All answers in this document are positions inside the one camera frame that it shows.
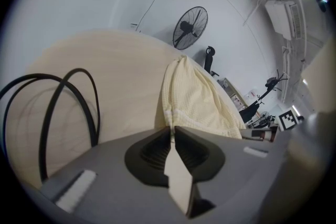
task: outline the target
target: air conditioner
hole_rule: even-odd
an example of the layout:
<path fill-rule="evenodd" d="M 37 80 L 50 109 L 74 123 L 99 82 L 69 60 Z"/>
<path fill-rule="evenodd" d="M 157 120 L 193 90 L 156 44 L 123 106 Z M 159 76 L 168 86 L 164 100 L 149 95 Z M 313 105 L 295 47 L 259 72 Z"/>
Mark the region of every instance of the air conditioner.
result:
<path fill-rule="evenodd" d="M 265 4 L 275 32 L 287 40 L 301 38 L 301 22 L 298 5 L 293 1 L 269 0 Z"/>

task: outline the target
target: cream fabric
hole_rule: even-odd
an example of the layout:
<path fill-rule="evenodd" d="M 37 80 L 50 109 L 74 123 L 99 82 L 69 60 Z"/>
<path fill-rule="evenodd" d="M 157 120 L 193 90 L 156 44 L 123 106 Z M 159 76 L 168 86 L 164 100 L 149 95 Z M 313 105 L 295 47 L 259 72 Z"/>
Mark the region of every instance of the cream fabric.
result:
<path fill-rule="evenodd" d="M 241 139 L 245 126 L 219 97 L 213 81 L 187 56 L 168 65 L 162 85 L 165 122 Z"/>

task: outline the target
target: wooden table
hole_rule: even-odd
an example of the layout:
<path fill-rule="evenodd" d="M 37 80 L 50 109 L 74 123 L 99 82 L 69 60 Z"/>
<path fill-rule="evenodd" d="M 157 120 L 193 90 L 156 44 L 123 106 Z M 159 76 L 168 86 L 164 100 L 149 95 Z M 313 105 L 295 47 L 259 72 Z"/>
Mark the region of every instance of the wooden table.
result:
<path fill-rule="evenodd" d="M 172 46 L 139 33 L 95 30 L 63 40 L 44 51 L 27 73 L 63 77 L 74 68 L 93 76 L 99 96 L 99 143 L 137 132 L 164 127 L 160 98 L 165 70 L 181 55 Z M 97 119 L 95 95 L 86 75 L 74 75 L 74 84 Z M 44 80 L 26 87 L 12 103 L 7 120 L 9 161 L 21 180 L 41 185 L 38 144 L 42 122 L 57 82 Z M 241 119 L 228 95 L 215 83 L 225 103 Z M 51 175 L 90 148 L 85 116 L 72 93 L 64 90 L 52 117 L 47 143 Z"/>

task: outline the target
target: white wall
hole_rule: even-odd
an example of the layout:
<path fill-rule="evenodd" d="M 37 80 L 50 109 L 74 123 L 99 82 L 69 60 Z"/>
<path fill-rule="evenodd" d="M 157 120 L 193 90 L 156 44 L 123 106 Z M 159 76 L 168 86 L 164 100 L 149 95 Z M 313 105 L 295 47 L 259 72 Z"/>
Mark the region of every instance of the white wall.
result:
<path fill-rule="evenodd" d="M 129 29 L 131 24 L 138 24 L 153 0 L 119 0 L 112 13 L 110 27 Z"/>
<path fill-rule="evenodd" d="M 75 33 L 106 28 L 118 0 L 17 0 L 3 29 L 0 88 L 45 49 Z"/>
<path fill-rule="evenodd" d="M 139 30 L 169 44 L 179 18 L 194 6 L 208 11 L 209 21 L 202 37 L 183 52 L 202 64 L 207 46 L 216 49 L 213 70 L 245 95 L 252 89 L 266 91 L 265 83 L 276 75 L 276 54 L 281 46 L 263 6 L 243 23 L 255 8 L 257 0 L 156 0 Z M 270 109 L 276 94 L 268 96 Z"/>
<path fill-rule="evenodd" d="M 283 111 L 278 104 L 269 111 L 269 114 L 272 116 L 279 116 L 282 113 Z"/>

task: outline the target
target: fan guard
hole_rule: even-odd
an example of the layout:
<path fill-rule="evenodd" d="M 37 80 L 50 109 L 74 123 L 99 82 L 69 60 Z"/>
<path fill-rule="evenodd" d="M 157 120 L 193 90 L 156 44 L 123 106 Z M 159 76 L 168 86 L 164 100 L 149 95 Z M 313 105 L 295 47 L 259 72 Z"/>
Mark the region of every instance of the fan guard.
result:
<path fill-rule="evenodd" d="M 203 34 L 208 23 L 208 13 L 203 7 L 189 9 L 178 21 L 173 36 L 174 47 L 184 50 Z"/>

